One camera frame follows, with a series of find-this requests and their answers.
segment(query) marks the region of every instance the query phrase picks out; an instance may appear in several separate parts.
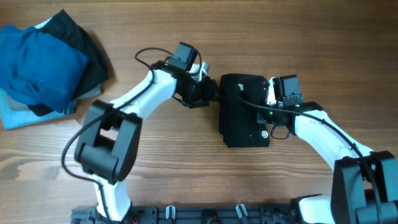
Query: fabric pile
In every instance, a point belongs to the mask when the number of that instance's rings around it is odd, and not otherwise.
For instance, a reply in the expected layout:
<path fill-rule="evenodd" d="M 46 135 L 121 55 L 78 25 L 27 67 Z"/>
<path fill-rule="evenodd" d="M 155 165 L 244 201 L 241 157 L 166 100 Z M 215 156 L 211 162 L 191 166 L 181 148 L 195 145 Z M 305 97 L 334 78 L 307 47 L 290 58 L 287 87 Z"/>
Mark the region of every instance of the fabric pile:
<path fill-rule="evenodd" d="M 64 11 L 26 30 L 0 31 L 0 116 L 5 129 L 74 113 L 77 100 L 102 94 L 106 61 Z"/>
<path fill-rule="evenodd" d="M 258 75 L 221 76 L 219 131 L 228 147 L 268 147 L 267 126 L 257 122 L 258 109 L 238 100 L 241 94 L 250 103 L 265 101 L 266 83 L 267 80 Z"/>

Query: wooden table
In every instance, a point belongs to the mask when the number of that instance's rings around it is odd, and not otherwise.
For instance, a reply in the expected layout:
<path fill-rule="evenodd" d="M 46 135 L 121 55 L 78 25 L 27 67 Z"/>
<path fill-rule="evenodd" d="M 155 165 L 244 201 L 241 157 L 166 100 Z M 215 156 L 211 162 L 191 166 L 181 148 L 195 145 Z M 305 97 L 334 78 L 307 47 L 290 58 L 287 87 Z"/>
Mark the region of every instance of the wooden table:
<path fill-rule="evenodd" d="M 39 2 L 3 1 L 0 25 L 25 29 L 65 9 L 110 58 L 112 78 L 99 99 L 118 98 L 145 77 L 146 67 L 134 60 L 138 50 L 174 51 L 184 41 L 200 50 L 217 81 L 226 73 L 296 73 L 306 101 L 322 105 L 361 143 L 398 156 L 394 1 Z M 142 56 L 147 62 L 163 57 Z M 62 149 L 92 101 L 81 101 L 76 114 L 60 121 L 1 128 L 0 223 L 68 223 L 72 208 L 96 203 L 93 184 L 60 167 Z M 128 177 L 134 205 L 287 202 L 330 193 L 333 173 L 307 143 L 292 136 L 268 148 L 228 149 L 218 111 L 217 103 L 190 110 L 169 100 L 153 112 Z M 72 152 L 68 164 L 81 173 Z"/>

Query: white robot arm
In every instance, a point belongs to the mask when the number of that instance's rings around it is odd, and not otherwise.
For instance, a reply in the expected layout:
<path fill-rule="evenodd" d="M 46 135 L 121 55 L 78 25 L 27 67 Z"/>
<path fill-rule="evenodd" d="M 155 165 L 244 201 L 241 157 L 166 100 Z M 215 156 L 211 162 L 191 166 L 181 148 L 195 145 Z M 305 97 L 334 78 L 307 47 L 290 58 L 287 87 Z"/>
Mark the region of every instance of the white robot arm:
<path fill-rule="evenodd" d="M 107 223 L 105 222 L 106 217 L 116 223 L 134 223 L 134 215 L 132 214 L 135 207 L 132 206 L 132 202 L 127 195 L 125 178 L 136 158 L 142 120 L 148 118 L 156 107 L 176 93 L 182 96 L 181 102 L 183 105 L 190 107 L 192 105 L 205 105 L 214 97 L 214 92 L 209 90 L 214 82 L 209 82 L 210 79 L 206 76 L 208 72 L 207 63 L 193 64 L 195 59 L 191 56 L 193 47 L 186 44 L 180 44 L 180 47 L 169 63 L 159 61 L 153 64 L 152 70 L 145 79 L 129 93 L 111 101 L 111 104 L 95 102 L 90 108 L 85 124 L 90 123 L 102 114 L 119 108 L 146 89 L 152 79 L 155 78 L 153 84 L 143 94 L 131 101 L 128 106 L 120 109 L 114 116 L 104 121 L 98 121 L 93 127 L 87 129 L 79 139 L 75 151 L 75 160 L 82 164 L 83 170 L 89 173 L 89 178 L 101 183 L 102 186 L 102 191 L 100 191 L 99 186 L 95 184 L 98 206 L 93 211 L 96 215 L 92 215 L 92 210 L 90 210 L 86 220 L 94 220 L 93 223 Z M 159 208 L 156 212 L 153 210 L 152 216 L 149 216 L 150 219 L 139 217 L 139 223 L 196 224 L 203 223 L 204 220 L 209 220 L 205 222 L 209 224 L 222 223 L 222 220 L 224 220 L 223 224 L 237 222 L 243 224 L 341 223 L 342 220 L 344 223 L 375 223 L 375 220 L 377 220 L 376 211 L 377 214 L 382 211 L 383 220 L 392 223 L 394 223 L 394 220 L 398 221 L 396 207 L 398 178 L 396 178 L 396 174 L 386 173 L 386 170 L 398 167 L 394 156 L 388 152 L 373 153 L 372 149 L 355 141 L 333 123 L 321 107 L 314 103 L 304 103 L 298 83 L 296 86 L 296 79 L 295 75 L 272 78 L 269 80 L 267 101 L 263 104 L 260 103 L 260 106 L 254 105 L 254 107 L 259 108 L 259 113 L 265 111 L 264 119 L 267 124 L 287 126 L 294 135 L 308 142 L 322 156 L 335 172 L 332 196 L 316 195 L 299 198 L 294 201 L 295 203 L 289 205 L 290 213 L 284 217 L 271 214 L 271 218 L 269 218 L 261 215 L 266 212 L 263 207 L 246 208 L 239 204 L 236 208 L 220 208 L 221 213 L 210 215 L 213 218 L 206 219 L 207 215 L 204 214 L 207 214 L 209 210 L 217 211 L 219 208 L 184 208 L 179 210 L 169 206 Z M 296 114 L 290 114 L 289 110 L 295 111 Z M 100 136 L 100 129 L 109 128 L 119 129 L 116 141 L 112 142 Z M 382 195 L 381 208 L 368 195 L 364 194 L 363 175 L 365 178 L 369 178 L 364 171 L 366 165 L 359 160 L 359 155 L 352 150 L 347 140 L 341 137 L 341 134 L 357 147 L 358 152 L 366 157 L 368 164 L 373 164 L 372 171 L 377 177 L 377 184 L 380 185 L 378 193 Z M 260 216 L 251 217 L 251 215 L 256 214 L 254 211 L 259 212 Z M 230 212 L 237 214 L 238 221 L 236 218 L 230 217 Z M 75 215 L 75 219 L 73 217 L 74 214 L 72 214 L 72 221 L 79 220 L 77 215 Z"/>

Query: light blue cloth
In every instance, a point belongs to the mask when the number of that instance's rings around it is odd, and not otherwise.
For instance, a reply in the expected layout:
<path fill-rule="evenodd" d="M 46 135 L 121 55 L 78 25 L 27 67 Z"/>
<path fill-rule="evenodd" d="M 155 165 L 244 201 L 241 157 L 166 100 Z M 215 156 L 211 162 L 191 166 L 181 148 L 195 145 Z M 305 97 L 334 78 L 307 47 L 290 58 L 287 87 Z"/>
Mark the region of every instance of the light blue cloth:
<path fill-rule="evenodd" d="M 6 130 L 68 116 L 75 111 L 76 104 L 76 100 L 71 101 L 68 105 L 68 108 L 65 109 L 63 113 L 53 111 L 49 114 L 38 117 L 31 111 L 11 110 L 8 107 L 7 103 L 7 93 L 4 90 L 0 89 L 0 117 L 2 124 Z"/>

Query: blue towel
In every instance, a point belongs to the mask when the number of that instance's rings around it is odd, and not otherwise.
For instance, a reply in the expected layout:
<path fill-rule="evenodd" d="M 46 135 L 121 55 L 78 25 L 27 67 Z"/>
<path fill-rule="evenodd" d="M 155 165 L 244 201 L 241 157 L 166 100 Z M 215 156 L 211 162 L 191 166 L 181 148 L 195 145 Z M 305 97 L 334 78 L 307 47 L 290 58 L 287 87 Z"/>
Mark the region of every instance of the blue towel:
<path fill-rule="evenodd" d="M 0 88 L 27 105 L 61 113 L 72 99 L 89 58 L 35 27 L 0 32 Z"/>
<path fill-rule="evenodd" d="M 2 124 L 6 130 L 19 128 L 33 123 L 48 121 L 51 119 L 62 118 L 70 115 L 75 111 L 76 100 L 71 101 L 63 113 L 51 112 L 45 116 L 38 117 L 31 111 L 13 111 L 7 104 L 7 93 L 0 89 L 0 117 Z"/>

